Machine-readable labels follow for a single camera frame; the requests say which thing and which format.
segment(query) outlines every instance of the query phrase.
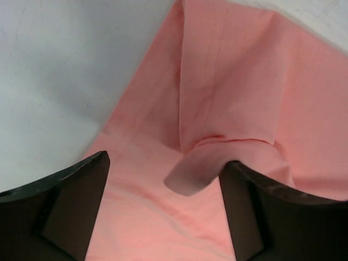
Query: white surface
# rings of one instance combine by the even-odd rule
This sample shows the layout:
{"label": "white surface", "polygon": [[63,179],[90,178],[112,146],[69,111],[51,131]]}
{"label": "white surface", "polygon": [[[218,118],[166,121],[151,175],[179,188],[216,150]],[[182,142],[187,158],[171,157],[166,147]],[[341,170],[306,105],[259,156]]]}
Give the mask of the white surface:
{"label": "white surface", "polygon": [[[235,2],[280,10],[348,51],[348,1]],[[0,0],[0,191],[80,160],[172,3]]]}

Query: sleeve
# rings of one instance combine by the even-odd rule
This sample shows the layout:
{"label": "sleeve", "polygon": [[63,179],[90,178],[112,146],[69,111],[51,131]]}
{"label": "sleeve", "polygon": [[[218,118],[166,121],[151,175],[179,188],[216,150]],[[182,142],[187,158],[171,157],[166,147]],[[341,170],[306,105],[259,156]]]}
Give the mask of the sleeve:
{"label": "sleeve", "polygon": [[231,160],[293,186],[276,142],[291,49],[272,11],[185,1],[179,93],[182,160],[164,181],[182,195],[208,186]]}

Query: white table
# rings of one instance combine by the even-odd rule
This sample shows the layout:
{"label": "white table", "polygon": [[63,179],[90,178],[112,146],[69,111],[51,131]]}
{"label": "white table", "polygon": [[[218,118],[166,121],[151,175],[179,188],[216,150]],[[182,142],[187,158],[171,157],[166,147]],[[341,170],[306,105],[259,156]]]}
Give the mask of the white table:
{"label": "white table", "polygon": [[[279,10],[348,51],[348,1],[235,2]],[[81,159],[172,3],[0,0],[0,192]]]}

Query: stitching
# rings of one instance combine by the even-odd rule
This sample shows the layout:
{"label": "stitching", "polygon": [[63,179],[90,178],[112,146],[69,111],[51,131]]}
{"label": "stitching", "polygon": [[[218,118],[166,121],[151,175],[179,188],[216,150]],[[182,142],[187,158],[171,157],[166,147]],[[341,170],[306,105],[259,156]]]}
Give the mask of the stitching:
{"label": "stitching", "polygon": [[[212,24],[212,28],[211,28],[211,30],[210,30],[210,38],[209,38],[209,46],[208,46],[208,52],[207,52],[207,57],[206,57],[206,61],[205,61],[205,66],[204,66],[204,88],[203,88],[203,93],[202,93],[202,101],[201,101],[201,103],[202,103],[202,105],[201,105],[201,111],[204,113],[204,97],[205,97],[205,93],[206,93],[206,91],[207,91],[207,89],[208,89],[208,86],[209,86],[209,84],[208,83],[206,83],[205,84],[205,82],[206,82],[206,79],[207,79],[207,69],[208,69],[208,60],[209,60],[209,54],[210,54],[210,49],[211,49],[211,47],[212,47],[212,41],[213,41],[213,31],[215,30],[215,27],[216,27],[216,5],[214,5],[214,11],[213,11],[213,13],[212,13],[212,17],[213,17],[213,24]],[[203,126],[203,121],[204,121],[204,118],[201,118],[201,120],[200,120],[200,124],[199,124],[199,126]]]}
{"label": "stitching", "polygon": [[221,45],[222,45],[222,40],[224,39],[225,36],[225,26],[226,26],[226,19],[227,19],[227,14],[228,14],[228,9],[225,12],[225,16],[223,18],[223,26],[222,26],[222,35],[221,35],[221,39],[220,39],[220,43],[219,43],[219,48],[217,50],[217,54],[216,54],[216,59],[215,59],[215,67],[214,67],[214,79],[213,79],[213,85],[212,85],[212,91],[211,91],[211,99],[210,99],[210,104],[209,104],[209,110],[208,110],[208,114],[206,115],[206,117],[204,118],[204,122],[202,123],[201,129],[203,130],[203,127],[206,125],[209,115],[212,112],[213,109],[213,104],[214,104],[214,100],[216,97],[216,76],[217,76],[217,68],[218,68],[218,59],[220,56],[220,51],[221,51]]}

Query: pink fabric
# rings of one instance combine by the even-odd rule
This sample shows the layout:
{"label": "pink fabric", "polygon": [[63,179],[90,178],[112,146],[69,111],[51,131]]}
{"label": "pink fabric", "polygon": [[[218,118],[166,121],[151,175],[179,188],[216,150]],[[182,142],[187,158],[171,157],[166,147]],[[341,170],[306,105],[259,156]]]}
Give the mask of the pink fabric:
{"label": "pink fabric", "polygon": [[348,198],[348,59],[281,15],[177,1],[89,154],[110,175],[87,261],[234,260],[229,160]]}

